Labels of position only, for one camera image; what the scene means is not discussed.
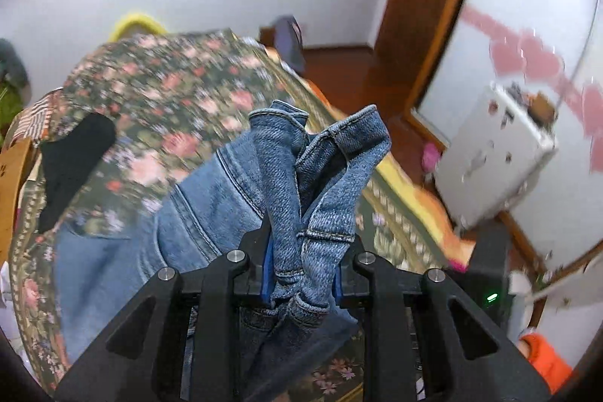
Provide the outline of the orange sleeve forearm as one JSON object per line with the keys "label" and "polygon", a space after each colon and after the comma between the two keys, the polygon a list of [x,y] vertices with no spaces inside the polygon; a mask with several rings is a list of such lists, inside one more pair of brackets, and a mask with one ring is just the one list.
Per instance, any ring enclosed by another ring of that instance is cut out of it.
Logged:
{"label": "orange sleeve forearm", "polygon": [[540,334],[532,332],[520,337],[516,347],[545,380],[552,394],[568,381],[572,368]]}

